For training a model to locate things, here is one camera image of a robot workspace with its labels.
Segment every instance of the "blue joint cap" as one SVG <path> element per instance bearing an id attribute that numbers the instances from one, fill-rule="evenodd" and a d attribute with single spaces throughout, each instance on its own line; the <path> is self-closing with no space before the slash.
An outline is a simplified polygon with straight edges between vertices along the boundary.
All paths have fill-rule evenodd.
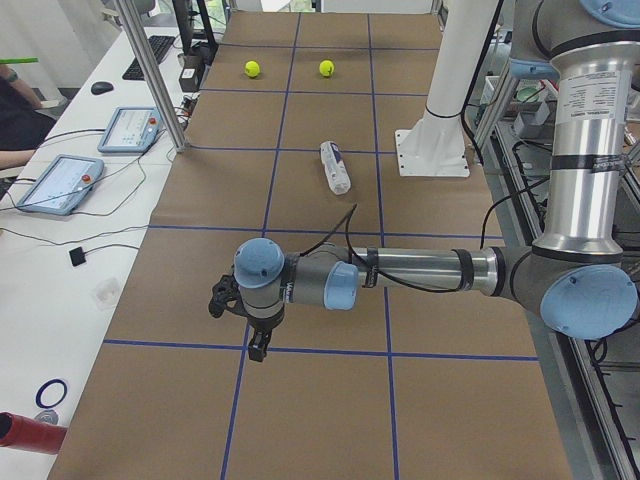
<path id="1" fill-rule="evenodd" d="M 284 254 L 268 238 L 244 242 L 233 259 L 233 276 L 241 287 L 260 288 L 273 282 L 284 266 Z"/>
<path id="2" fill-rule="evenodd" d="M 557 80 L 560 78 L 558 71 L 548 62 L 532 60 L 509 59 L 511 76 L 519 79 Z"/>
<path id="3" fill-rule="evenodd" d="M 616 28 L 640 28 L 638 0 L 580 0 L 596 20 Z"/>
<path id="4" fill-rule="evenodd" d="M 358 267 L 336 262 L 324 285 L 324 306 L 328 310 L 351 310 L 358 291 Z"/>
<path id="5" fill-rule="evenodd" d="M 545 293 L 540 315 L 570 337 L 595 340 L 626 324 L 638 294 L 625 272 L 613 265 L 589 265 L 558 279 Z"/>

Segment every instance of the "keyboard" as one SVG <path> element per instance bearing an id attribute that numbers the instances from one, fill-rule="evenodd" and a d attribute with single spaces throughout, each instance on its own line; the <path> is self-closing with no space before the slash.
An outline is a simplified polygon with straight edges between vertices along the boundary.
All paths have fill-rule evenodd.
<path id="1" fill-rule="evenodd" d="M 158 64 L 162 63 L 165 55 L 173 45 L 175 37 L 167 35 L 151 35 L 149 37 L 149 44 L 151 44 L 151 50 L 153 50 L 153 56 L 156 57 Z M 144 80 L 144 74 L 140 68 L 138 60 L 134 59 L 127 68 L 127 71 L 122 75 L 123 80 Z"/>

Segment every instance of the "black square object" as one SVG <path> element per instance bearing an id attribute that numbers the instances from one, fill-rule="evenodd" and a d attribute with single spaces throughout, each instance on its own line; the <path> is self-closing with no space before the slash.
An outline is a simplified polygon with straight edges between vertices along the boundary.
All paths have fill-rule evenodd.
<path id="1" fill-rule="evenodd" d="M 69 257 L 71 257 L 71 265 L 73 265 L 74 267 L 77 267 L 78 265 L 82 265 L 87 261 L 84 254 L 84 250 L 82 250 L 82 247 L 69 250 Z"/>

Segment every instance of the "computer mouse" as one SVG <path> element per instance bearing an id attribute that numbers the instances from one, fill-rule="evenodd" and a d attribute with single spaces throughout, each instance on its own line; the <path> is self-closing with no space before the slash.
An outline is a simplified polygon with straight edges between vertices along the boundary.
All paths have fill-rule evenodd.
<path id="1" fill-rule="evenodd" d="M 113 90 L 113 84 L 109 82 L 96 82 L 91 85 L 91 93 L 94 95 L 102 95 Z"/>

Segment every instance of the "tablet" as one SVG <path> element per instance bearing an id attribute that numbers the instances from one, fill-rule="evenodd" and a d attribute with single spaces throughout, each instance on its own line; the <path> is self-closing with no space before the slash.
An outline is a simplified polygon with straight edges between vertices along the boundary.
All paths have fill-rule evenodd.
<path id="1" fill-rule="evenodd" d="M 16 204 L 25 212 L 69 215 L 100 178 L 104 162 L 97 158 L 58 155 Z"/>
<path id="2" fill-rule="evenodd" d="M 144 153 L 156 140 L 161 123 L 157 108 L 118 107 L 102 135 L 98 151 L 120 155 Z"/>

